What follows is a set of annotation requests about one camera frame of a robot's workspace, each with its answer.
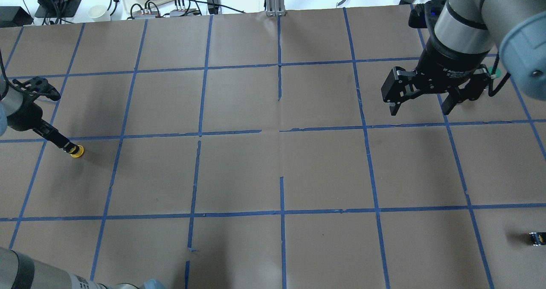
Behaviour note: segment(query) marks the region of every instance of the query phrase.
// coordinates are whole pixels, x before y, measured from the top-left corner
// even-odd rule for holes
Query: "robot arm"
[[[394,67],[381,88],[392,115],[423,94],[449,93],[444,114],[488,86],[493,96],[498,89],[481,65],[493,44],[521,90],[546,100],[546,0],[433,0],[412,15],[410,25],[428,28],[430,38],[415,70]]]

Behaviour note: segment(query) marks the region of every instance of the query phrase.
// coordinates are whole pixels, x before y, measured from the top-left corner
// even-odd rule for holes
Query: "white label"
[[[99,285],[98,283],[94,283],[90,280],[86,280],[85,278],[79,277],[78,275],[68,273],[68,276],[70,276],[72,289],[105,289],[105,287],[103,287],[102,285]]]

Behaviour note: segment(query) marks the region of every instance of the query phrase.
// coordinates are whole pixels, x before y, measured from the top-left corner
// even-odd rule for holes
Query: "blue tape line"
[[[278,77],[279,77],[279,98],[277,99],[277,101],[281,100],[281,97],[282,97],[282,73],[281,73],[281,65],[279,65]]]
[[[343,16],[345,17],[345,25],[347,26],[347,35],[349,36],[349,46],[351,47],[351,58],[353,63],[354,81],[357,87],[357,98],[358,98],[358,105],[360,110],[360,118],[362,120],[362,126],[364,127],[363,128],[364,144],[366,146],[366,157],[368,161],[368,168],[370,170],[370,181],[372,185],[372,193],[374,195],[374,209],[375,209],[376,221],[377,221],[377,234],[378,234],[379,244],[380,244],[381,261],[383,263],[383,274],[385,277],[385,286],[386,286],[386,289],[390,289],[389,272],[388,272],[388,266],[386,265],[385,244],[383,240],[383,227],[381,225],[381,215],[380,215],[381,210],[379,206],[379,200],[377,199],[377,189],[375,184],[374,165],[372,163],[372,156],[370,152],[370,143],[368,140],[368,131],[366,128],[367,126],[366,118],[364,117],[364,112],[362,107],[362,97],[360,94],[360,83],[358,80],[357,61],[354,55],[353,37],[351,36],[351,26],[349,25],[349,18],[347,17],[347,9],[345,7],[343,7]]]
[[[138,73],[169,73],[172,71],[194,71],[194,70],[203,70],[204,67],[186,67],[186,68],[165,68],[165,69],[148,69],[148,70],[139,70]]]
[[[187,219],[191,213],[107,215],[106,219]]]
[[[199,135],[197,132],[189,133],[163,133],[163,134],[134,134],[134,135],[124,135],[125,139],[148,139],[151,137],[195,137]]]
[[[8,69],[9,62],[12,61],[13,54],[15,53],[15,48],[17,47],[17,44],[19,44],[19,40],[21,39],[21,35],[23,34],[23,29],[25,29],[24,26],[21,27],[21,30],[19,30],[19,34],[17,35],[17,38],[15,39],[15,43],[13,44],[12,51],[9,53],[8,59],[6,60],[6,64],[4,64],[4,69]]]
[[[277,16],[277,63],[279,65],[279,99],[282,97],[282,76],[281,76],[281,16]]]
[[[108,76],[108,75],[127,75],[134,71],[106,71],[103,73],[72,73],[70,77],[87,77],[87,76]]]
[[[215,66],[208,67],[208,69],[239,69],[239,68],[261,68],[261,67],[273,67],[277,64],[256,64],[256,65],[234,65],[234,66]]]
[[[82,37],[82,35],[84,33],[84,28],[85,28],[85,24],[82,24],[81,29],[80,29],[80,35],[78,36],[78,40],[76,41],[76,46],[74,46],[74,52],[72,53],[72,57],[70,58],[70,63],[68,64],[67,74],[70,73],[70,69],[72,68],[72,64],[74,63],[74,58],[76,57],[76,51],[78,51],[78,47],[80,46],[80,40],[81,40],[81,37]],[[65,77],[64,81],[63,81],[63,85],[62,85],[61,90],[59,92],[59,94],[61,96],[62,96],[62,94],[64,92],[64,87],[66,85],[66,81],[67,81],[67,78]],[[59,104],[60,103],[58,102],[55,105],[55,110],[53,110],[53,114],[51,115],[51,120],[49,121],[50,124],[53,124],[53,121],[55,120],[55,116],[57,114]],[[44,151],[45,151],[46,144],[47,144],[47,142],[44,141],[44,143],[41,145],[40,154],[38,155],[38,160],[36,161],[35,169],[34,169],[34,172],[32,173],[31,182],[29,183],[29,188],[27,189],[27,193],[25,194],[25,199],[23,200],[23,204],[21,206],[21,211],[19,212],[19,219],[17,220],[17,223],[15,224],[15,229],[13,231],[12,239],[10,240],[10,243],[9,243],[9,248],[13,248],[13,245],[15,244],[15,239],[17,238],[17,233],[19,232],[19,226],[21,225],[21,219],[22,219],[23,215],[25,214],[25,209],[27,207],[27,204],[29,203],[29,198],[30,198],[30,195],[31,195],[31,192],[32,192],[32,188],[34,186],[36,175],[38,173],[38,168],[40,167],[41,159],[44,156]]]
[[[531,114],[529,113],[529,110],[527,109],[527,106],[525,105],[523,97],[521,96],[521,93],[519,92],[519,88],[517,88],[517,85],[515,84],[513,80],[512,80],[512,85],[515,89],[515,93],[517,94],[517,98],[519,99],[519,102],[521,103],[521,107],[525,111],[525,116],[527,116],[527,122],[531,124],[531,129],[533,129],[534,137],[536,137],[538,142],[538,147],[540,147],[540,151],[542,151],[542,156],[544,157],[544,160],[546,161],[546,150],[544,149],[544,145],[542,144],[540,135],[538,135],[538,131],[534,125],[534,121],[531,117]]]
[[[290,130],[281,130],[279,132],[301,132],[301,131],[327,131],[327,130],[361,130],[362,126],[345,127],[314,127],[314,128],[292,128]]]
[[[261,130],[238,130],[238,131],[209,131],[203,132],[201,135],[226,135],[226,134],[249,134],[249,133],[260,133]]]
[[[78,36],[78,40],[76,41],[76,46],[74,46],[74,52],[72,52],[72,57],[70,58],[70,64],[68,64],[67,73],[66,75],[64,75],[63,84],[61,86],[61,90],[59,91],[59,94],[61,95],[61,97],[64,93],[64,88],[66,87],[66,84],[68,81],[68,74],[70,73],[72,69],[72,64],[74,63],[74,59],[76,58],[76,52],[78,51],[78,47],[80,47],[80,41],[81,41],[81,37],[84,34],[84,29],[85,29],[85,23],[82,23],[81,29],[80,29],[80,35]],[[55,105],[55,109],[53,110],[53,115],[51,116],[51,121],[49,122],[49,124],[53,124],[53,120],[55,119],[55,116],[57,115],[57,111],[59,110],[60,104],[61,104],[61,100],[59,100],[57,104]]]
[[[195,171],[193,172],[193,191],[192,191],[192,207],[191,217],[189,219],[188,228],[188,248],[192,247],[193,241],[193,222],[195,220],[195,202],[197,201],[197,181],[199,180],[199,160],[201,156],[201,141],[197,141],[197,153],[195,157]]]
[[[101,216],[39,216],[39,217],[23,217],[23,222],[43,222],[43,221],[97,221],[102,219]]]
[[[29,183],[29,188],[27,189],[27,193],[25,194],[25,199],[23,200],[23,205],[21,206],[21,211],[19,212],[19,217],[17,218],[17,223],[15,223],[15,229],[13,230],[12,239],[9,242],[9,248],[13,248],[13,245],[15,244],[15,239],[17,238],[17,233],[19,232],[19,226],[21,225],[21,219],[23,217],[23,214],[25,213],[27,204],[29,203],[29,197],[31,195],[32,187],[34,186],[36,174],[38,173],[38,168],[40,167],[41,158],[44,155],[45,144],[46,142],[44,142],[41,145],[40,154],[38,155],[38,160],[36,161],[35,169],[32,172],[31,182]]]
[[[375,208],[286,210],[285,214],[375,213]]]
[[[287,288],[286,276],[286,225],[285,225],[285,178],[279,179],[281,191],[281,266],[282,266],[282,289]]]
[[[393,208],[381,208],[381,212],[445,211],[445,210],[465,210],[465,209],[468,209],[468,206],[393,207]]]
[[[199,108],[199,136],[203,134],[203,112],[205,110],[206,77],[209,71],[210,37],[212,34],[213,15],[209,19],[209,32],[206,38],[205,68],[203,69],[203,88],[201,89],[201,107]]]
[[[505,120],[493,120],[491,122],[461,122],[461,123],[452,123],[450,122],[450,126],[476,126],[476,125],[484,125],[484,124],[523,124],[523,123],[529,123],[528,120],[513,120],[513,121],[505,121]]]
[[[67,75],[66,73],[63,75],[32,75],[32,76],[18,76],[18,77],[8,77],[8,79],[32,79],[33,77],[41,77],[41,78],[64,78],[64,77],[70,77],[70,75]]]
[[[33,143],[45,142],[45,139],[21,139],[21,140],[0,140],[0,143]]]
[[[437,97],[438,97],[438,102],[441,105],[442,104],[442,98],[440,97],[440,95],[437,95]],[[494,289],[495,285],[493,284],[493,278],[491,277],[491,272],[489,270],[489,264],[488,264],[487,258],[485,256],[485,251],[484,251],[483,243],[482,243],[482,237],[480,236],[479,229],[478,229],[478,223],[476,222],[476,217],[474,215],[474,209],[472,208],[472,201],[470,201],[470,195],[468,194],[468,188],[466,186],[466,180],[465,180],[464,173],[462,172],[461,161],[459,159],[459,154],[457,153],[457,147],[455,145],[455,140],[453,139],[453,134],[451,132],[451,127],[449,125],[449,120],[448,120],[447,116],[443,115],[443,117],[444,117],[445,128],[447,129],[447,133],[448,133],[448,137],[449,137],[449,142],[451,143],[451,148],[453,150],[453,156],[454,156],[455,162],[457,164],[457,170],[459,172],[459,178],[461,180],[462,189],[463,189],[463,191],[465,193],[466,204],[468,206],[468,211],[470,213],[470,219],[472,220],[472,227],[474,228],[474,234],[476,235],[476,241],[478,242],[479,252],[480,252],[480,255],[482,256],[482,262],[483,262],[483,266],[485,268],[485,275],[487,276],[487,281],[489,283],[490,289]]]
[[[133,78],[131,79],[131,86],[129,87],[129,93],[127,95],[127,104],[125,105],[125,114],[123,116],[123,124],[121,125],[121,136],[119,137],[119,145],[117,147],[117,153],[116,158],[113,161],[113,170],[112,170],[112,176],[110,179],[110,185],[108,188],[108,194],[106,197],[106,203],[104,204],[104,211],[102,215],[102,221],[101,221],[101,229],[99,229],[99,235],[97,239],[97,246],[95,248],[95,254],[93,257],[93,265],[91,266],[91,273],[90,273],[90,280],[93,280],[95,277],[95,271],[97,269],[97,262],[99,258],[99,252],[101,250],[101,243],[102,238],[104,234],[104,226],[106,225],[107,215],[108,215],[108,209],[110,207],[110,199],[112,196],[112,186],[116,179],[116,173],[117,173],[117,166],[119,164],[119,156],[121,155],[121,147],[123,146],[123,136],[125,135],[125,127],[127,126],[127,117],[129,116],[129,107],[131,106],[131,98],[133,96],[133,88],[135,85],[135,80],[137,78],[137,70],[138,66],[140,64],[140,56],[142,54],[142,47],[144,46],[144,38],[146,37],[146,29],[148,27],[148,19],[144,21],[144,28],[142,29],[142,37],[140,38],[140,44],[139,44],[139,50],[138,55],[136,56],[136,62],[135,67],[133,71]]]
[[[105,137],[69,137],[70,141],[98,141],[98,140],[119,140],[119,135],[108,135]]]
[[[282,66],[302,66],[302,65],[325,65],[325,64],[345,64],[353,63],[352,60],[325,60],[325,61],[304,61],[299,63],[281,63]]]
[[[531,204],[495,204],[495,205],[473,205],[474,209],[513,209],[513,208],[543,208],[546,203]]]
[[[186,269],[184,270],[184,289],[188,289],[189,285],[189,260],[186,261]]]
[[[380,59],[357,59],[357,63],[369,63],[373,61],[398,61],[398,60],[418,60],[418,57],[408,57],[408,58],[380,58]]]
[[[532,120],[536,123],[545,123],[544,120]],[[527,124],[528,120],[512,120],[512,121],[503,121],[503,120],[494,120],[491,122],[454,122],[449,123],[451,126],[475,126],[475,125],[486,125],[486,124]],[[414,123],[414,124],[384,124],[384,125],[368,125],[366,129],[380,129],[380,128],[414,128],[414,127],[438,127],[445,126],[445,123]],[[363,126],[341,126],[341,127],[310,127],[310,128],[292,128],[289,130],[280,130],[279,132],[299,132],[299,131],[328,131],[328,130],[360,130],[363,129]],[[203,132],[201,135],[227,135],[227,134],[249,134],[249,133],[260,133],[262,130],[236,130],[236,131],[209,131]],[[151,137],[196,137],[199,133],[189,132],[189,133],[158,133],[158,134],[133,134],[133,135],[124,135],[124,139],[144,139]],[[91,140],[117,140],[119,135],[107,135],[99,137],[69,137],[72,141],[91,141]],[[12,139],[12,140],[0,140],[2,143],[32,143],[32,142],[43,142],[45,139]]]
[[[366,126],[367,129],[382,129],[382,128],[414,128],[414,127],[437,127],[444,126],[443,123],[419,123],[419,124],[376,124]]]
[[[546,203],[528,204],[490,204],[472,205],[472,209],[528,209],[544,208]],[[412,211],[450,211],[466,210],[468,206],[432,206],[432,207],[388,207],[380,208],[381,212],[412,212]],[[168,213],[168,214],[144,214],[144,215],[108,215],[107,219],[189,219],[191,217],[240,217],[240,216],[262,216],[262,215],[310,215],[310,214],[336,214],[336,213],[375,213],[375,208],[352,208],[352,209],[315,209],[315,210],[267,210],[267,211],[246,211],[234,213]],[[2,217],[0,222],[15,222],[18,217]],[[41,221],[88,221],[100,220],[102,216],[40,216],[23,217],[22,222]]]
[[[279,215],[279,210],[247,211],[234,213],[195,213],[193,217],[232,217],[232,216],[258,216],[258,215]]]

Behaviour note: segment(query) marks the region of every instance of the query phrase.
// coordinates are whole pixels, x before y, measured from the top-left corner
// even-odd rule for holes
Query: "blue painter's tape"
[[[315,127],[315,128],[293,128],[290,130],[281,130],[280,132],[300,132],[300,131],[328,131],[328,130],[362,130],[362,126],[345,127]]]
[[[108,194],[106,197],[106,203],[104,204],[104,211],[101,221],[101,228],[99,229],[99,236],[97,239],[97,246],[95,248],[95,255],[93,257],[93,264],[91,266],[91,273],[90,273],[90,280],[93,280],[95,277],[95,271],[97,269],[97,262],[99,257],[99,252],[101,250],[101,243],[102,243],[102,237],[104,234],[104,226],[106,225],[107,215],[108,215],[108,208],[110,207],[110,199],[112,196],[112,186],[115,182],[116,173],[117,173],[117,166],[119,165],[119,156],[121,155],[121,147],[123,146],[123,136],[125,135],[125,126],[127,125],[127,117],[129,115],[129,108],[131,106],[131,98],[133,96],[133,88],[135,84],[135,80],[137,78],[137,70],[140,63],[140,56],[142,55],[142,47],[144,46],[144,38],[146,37],[146,29],[148,28],[148,20],[146,19],[144,21],[144,28],[142,29],[142,37],[140,38],[140,44],[139,44],[139,50],[138,55],[136,56],[136,62],[135,62],[135,68],[133,71],[133,78],[131,79],[131,86],[129,87],[129,94],[127,96],[127,104],[125,105],[125,114],[123,116],[123,123],[121,126],[121,137],[119,139],[119,145],[117,148],[116,158],[113,162],[113,170],[112,170],[112,176],[110,179],[110,185],[108,188]]]
[[[205,92],[206,92],[206,77],[209,71],[209,52],[210,52],[210,36],[212,34],[212,20],[213,16],[209,19],[209,30],[206,38],[206,52],[205,52],[205,68],[203,69],[203,88],[201,89],[201,106],[199,108],[199,136],[203,133],[203,112],[205,110]]]
[[[351,36],[351,26],[349,25],[349,18],[347,17],[347,9],[343,7],[343,16],[345,17],[345,25],[347,26],[347,35],[349,36],[349,46],[351,48],[351,57],[352,57],[352,63],[353,63],[353,72],[354,72],[354,81],[357,88],[357,99],[358,99],[358,105],[360,110],[360,118],[362,120],[362,126],[363,126],[363,133],[364,133],[364,145],[366,147],[366,157],[368,161],[368,168],[370,171],[370,181],[372,185],[372,194],[374,196],[374,210],[376,214],[376,221],[377,221],[377,234],[379,238],[379,245],[380,245],[380,253],[381,253],[381,261],[383,264],[383,275],[385,278],[385,286],[386,289],[390,289],[390,280],[389,280],[389,272],[388,272],[388,266],[386,264],[386,254],[385,254],[385,244],[383,240],[383,227],[381,225],[381,211],[379,206],[379,201],[377,199],[377,190],[376,190],[376,184],[375,184],[375,176],[374,176],[374,165],[372,163],[372,157],[370,153],[370,143],[368,140],[368,131],[367,131],[367,125],[366,125],[366,118],[364,117],[363,113],[363,107],[362,107],[362,98],[360,94],[360,83],[358,79],[358,71],[357,71],[357,61],[355,59],[354,55],[354,46],[353,46],[353,37]]]
[[[381,212],[449,211],[449,210],[465,210],[465,209],[468,209],[468,206],[392,207],[392,208],[381,208]]]
[[[189,266],[190,261],[186,261],[186,269],[184,271],[184,289],[188,289],[189,286]]]
[[[303,61],[298,63],[281,63],[281,66],[302,66],[302,65],[326,65],[352,63],[352,60],[326,60],[326,61]]]
[[[201,156],[201,141],[197,141],[197,153],[195,157],[195,170],[193,172],[193,191],[192,191],[192,216],[189,219],[188,229],[188,248],[192,247],[193,241],[193,222],[195,221],[195,202],[197,201],[197,181],[199,180],[199,159]]]
[[[441,105],[442,104],[442,98],[440,97],[440,95],[437,95],[437,97],[438,97],[438,102]],[[484,269],[485,269],[485,275],[487,277],[487,281],[489,283],[490,289],[494,289],[495,285],[493,284],[493,278],[491,277],[491,272],[489,270],[489,264],[488,264],[487,258],[485,256],[485,251],[484,251],[483,244],[482,244],[482,238],[480,236],[479,229],[478,229],[478,223],[476,222],[476,217],[474,215],[474,210],[472,209],[472,201],[470,201],[470,195],[468,195],[468,188],[466,186],[465,176],[464,176],[464,174],[462,172],[461,161],[459,159],[459,154],[457,153],[457,147],[455,145],[455,140],[453,139],[453,134],[451,132],[451,127],[449,125],[449,120],[448,120],[447,116],[444,115],[443,117],[444,117],[445,128],[447,129],[449,141],[451,143],[451,148],[453,150],[453,156],[454,156],[456,164],[457,164],[457,170],[459,172],[459,178],[461,180],[462,189],[463,189],[465,197],[466,197],[466,204],[467,204],[467,207],[468,207],[468,211],[470,213],[470,220],[472,221],[472,227],[474,228],[474,234],[476,235],[476,241],[478,242],[478,249],[479,249],[479,252],[480,252],[480,256],[482,257],[482,262],[483,262],[483,266],[484,266]]]
[[[519,102],[521,103],[521,107],[525,111],[525,116],[527,116],[527,121],[531,124],[531,129],[533,130],[534,137],[537,139],[538,147],[540,147],[540,151],[542,152],[542,156],[544,157],[544,160],[546,160],[546,149],[544,149],[544,145],[542,144],[542,140],[540,139],[540,135],[538,134],[537,128],[534,125],[534,121],[531,117],[531,114],[529,113],[529,110],[527,109],[527,106],[525,105],[525,101],[523,100],[523,97],[521,96],[521,93],[519,92],[519,88],[517,88],[517,85],[512,81],[512,85],[515,89],[515,93],[517,94],[517,98],[519,99]]]
[[[260,133],[261,130],[238,130],[238,131],[209,131],[203,132],[201,135],[226,135],[226,134],[251,134],[251,133]]]
[[[74,46],[74,52],[72,53],[72,57],[70,58],[70,64],[68,65],[67,74],[70,73],[70,69],[72,68],[72,64],[74,63],[74,58],[76,57],[76,51],[78,51],[78,46],[80,46],[80,40],[81,40],[81,37],[82,37],[82,35],[84,33],[84,28],[85,28],[85,24],[82,24],[81,29],[80,29],[80,35],[78,36],[78,40],[76,41],[76,46]],[[65,77],[65,79],[63,81],[63,85],[62,85],[61,90],[59,92],[59,94],[61,96],[63,94],[64,87],[66,85],[66,80],[67,79]],[[55,110],[53,110],[53,114],[51,115],[51,120],[49,122],[50,124],[53,124],[53,121],[55,120],[55,116],[57,114],[58,108],[59,108],[59,103],[57,103],[55,105]],[[15,229],[13,231],[13,235],[12,235],[12,239],[11,239],[10,244],[9,244],[9,248],[13,248],[13,244],[15,243],[15,239],[17,238],[17,233],[19,232],[19,226],[21,225],[21,219],[23,217],[23,214],[25,213],[25,209],[26,209],[27,204],[29,202],[29,197],[30,197],[31,192],[32,192],[32,187],[34,186],[34,182],[35,182],[35,179],[36,179],[36,174],[38,173],[38,168],[40,167],[41,158],[44,155],[46,144],[47,144],[47,142],[44,142],[42,147],[41,147],[40,154],[39,154],[38,160],[36,162],[35,170],[32,173],[32,178],[31,178],[31,182],[29,184],[29,188],[27,189],[27,193],[25,195],[25,199],[23,201],[21,211],[19,212],[19,219],[18,219],[17,223],[15,224]]]
[[[239,69],[239,68],[261,68],[261,67],[273,67],[277,66],[277,64],[256,64],[256,65],[234,65],[234,66],[215,66],[215,67],[207,67],[207,69],[211,70],[217,70],[217,69]]]

